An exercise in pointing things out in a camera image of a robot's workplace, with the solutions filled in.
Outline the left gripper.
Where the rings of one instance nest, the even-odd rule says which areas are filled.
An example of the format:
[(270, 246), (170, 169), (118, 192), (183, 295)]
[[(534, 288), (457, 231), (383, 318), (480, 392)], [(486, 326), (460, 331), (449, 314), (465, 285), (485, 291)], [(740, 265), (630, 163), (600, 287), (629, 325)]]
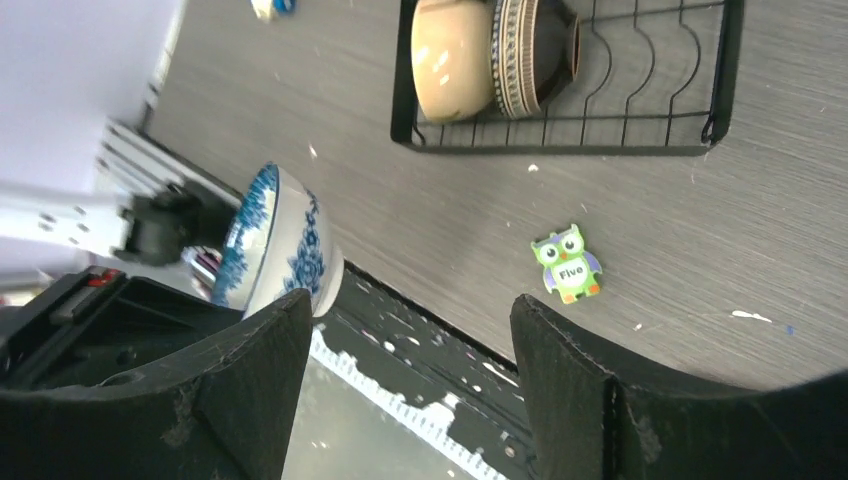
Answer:
[(1, 388), (116, 386), (130, 369), (181, 350), (242, 318), (121, 270), (65, 275), (20, 307), (1, 309)]

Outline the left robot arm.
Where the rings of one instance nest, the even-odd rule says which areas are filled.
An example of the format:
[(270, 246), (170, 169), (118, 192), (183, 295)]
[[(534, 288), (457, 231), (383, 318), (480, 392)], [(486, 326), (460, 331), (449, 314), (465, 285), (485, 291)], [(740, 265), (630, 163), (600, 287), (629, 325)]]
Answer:
[[(234, 206), (204, 186), (152, 195), (1, 195), (4, 232), (155, 267), (190, 247), (219, 249)], [(188, 377), (229, 384), (243, 358), (219, 308), (149, 279), (91, 265), (62, 276), (21, 307), (1, 311), (1, 392), (108, 388)]]

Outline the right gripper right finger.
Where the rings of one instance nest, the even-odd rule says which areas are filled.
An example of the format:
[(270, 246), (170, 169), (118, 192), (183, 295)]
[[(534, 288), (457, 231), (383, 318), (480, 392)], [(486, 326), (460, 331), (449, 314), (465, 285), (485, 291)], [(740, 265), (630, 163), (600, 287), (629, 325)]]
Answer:
[(660, 364), (529, 295), (510, 313), (544, 479), (843, 479), (847, 376), (756, 391)]

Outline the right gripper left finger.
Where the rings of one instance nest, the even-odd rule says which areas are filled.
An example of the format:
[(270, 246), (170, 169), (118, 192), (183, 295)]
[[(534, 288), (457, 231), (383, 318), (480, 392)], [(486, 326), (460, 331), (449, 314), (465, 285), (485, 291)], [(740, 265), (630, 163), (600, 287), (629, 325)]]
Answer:
[(1, 394), (5, 479), (277, 479), (309, 355), (304, 291), (92, 386)]

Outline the blue white patterned bowl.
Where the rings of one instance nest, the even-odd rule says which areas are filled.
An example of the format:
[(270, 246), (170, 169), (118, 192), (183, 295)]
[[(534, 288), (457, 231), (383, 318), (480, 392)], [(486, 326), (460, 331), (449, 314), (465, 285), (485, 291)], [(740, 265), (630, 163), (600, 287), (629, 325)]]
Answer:
[(249, 316), (297, 289), (325, 315), (344, 275), (328, 210), (275, 163), (256, 174), (233, 217), (210, 290), (211, 303)]

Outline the black wire dish rack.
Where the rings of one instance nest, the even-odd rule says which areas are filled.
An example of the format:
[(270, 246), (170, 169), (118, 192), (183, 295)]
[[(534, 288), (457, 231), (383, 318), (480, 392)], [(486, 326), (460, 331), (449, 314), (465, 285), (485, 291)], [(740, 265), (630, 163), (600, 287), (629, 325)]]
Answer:
[(440, 154), (697, 156), (729, 131), (741, 1), (405, 1), (391, 139)]

